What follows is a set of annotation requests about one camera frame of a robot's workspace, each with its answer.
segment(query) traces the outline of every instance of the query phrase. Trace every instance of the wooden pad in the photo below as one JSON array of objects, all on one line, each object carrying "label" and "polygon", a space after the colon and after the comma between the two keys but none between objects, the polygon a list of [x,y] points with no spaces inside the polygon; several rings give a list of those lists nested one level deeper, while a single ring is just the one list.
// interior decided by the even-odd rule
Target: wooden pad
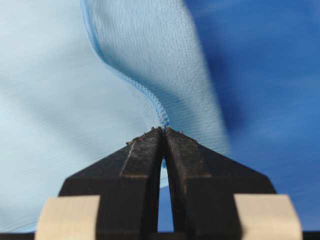
[{"label": "wooden pad", "polygon": [[49,198],[35,240],[95,240],[99,201],[99,195]]},{"label": "wooden pad", "polygon": [[242,240],[302,240],[302,228],[286,194],[234,194]]}]

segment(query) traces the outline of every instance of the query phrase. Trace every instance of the light blue fabric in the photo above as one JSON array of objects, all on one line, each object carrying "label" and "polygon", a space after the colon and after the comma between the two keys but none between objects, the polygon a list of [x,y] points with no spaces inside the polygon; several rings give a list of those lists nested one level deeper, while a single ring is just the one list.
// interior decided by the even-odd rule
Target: light blue fabric
[{"label": "light blue fabric", "polygon": [[0,39],[1,232],[34,230],[66,177],[169,119],[226,152],[181,0],[2,1]]}]

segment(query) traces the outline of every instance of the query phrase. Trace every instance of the blue background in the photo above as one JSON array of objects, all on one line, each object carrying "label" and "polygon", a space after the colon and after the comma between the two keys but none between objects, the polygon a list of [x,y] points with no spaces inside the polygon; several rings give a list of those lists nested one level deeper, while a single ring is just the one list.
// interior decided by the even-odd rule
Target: blue background
[{"label": "blue background", "polygon": [[[320,1],[186,0],[228,130],[228,157],[289,194],[320,230]],[[168,188],[159,231],[172,231]]]}]

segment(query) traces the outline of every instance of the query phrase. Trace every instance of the blue fabric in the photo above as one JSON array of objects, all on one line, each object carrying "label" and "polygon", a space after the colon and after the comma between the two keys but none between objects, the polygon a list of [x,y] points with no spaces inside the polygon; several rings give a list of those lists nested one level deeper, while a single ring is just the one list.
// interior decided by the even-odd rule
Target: blue fabric
[{"label": "blue fabric", "polygon": [[226,152],[182,0],[13,0],[0,30],[1,232],[34,230],[66,177],[152,126]]},{"label": "blue fabric", "polygon": [[230,157],[289,194],[320,230],[320,2],[186,0],[219,96]]}]

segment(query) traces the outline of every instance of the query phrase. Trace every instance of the black plastic tool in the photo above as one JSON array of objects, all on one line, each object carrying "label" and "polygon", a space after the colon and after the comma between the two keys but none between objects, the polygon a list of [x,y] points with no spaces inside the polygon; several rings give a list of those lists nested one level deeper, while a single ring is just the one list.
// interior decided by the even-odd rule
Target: black plastic tool
[{"label": "black plastic tool", "polygon": [[[160,169],[166,160],[174,232],[157,232]],[[233,194],[276,194],[267,176],[214,152],[169,127],[68,177],[59,196],[100,195],[97,240],[240,240]],[[0,234],[31,240],[34,233]],[[320,232],[304,232],[304,240]]]}]

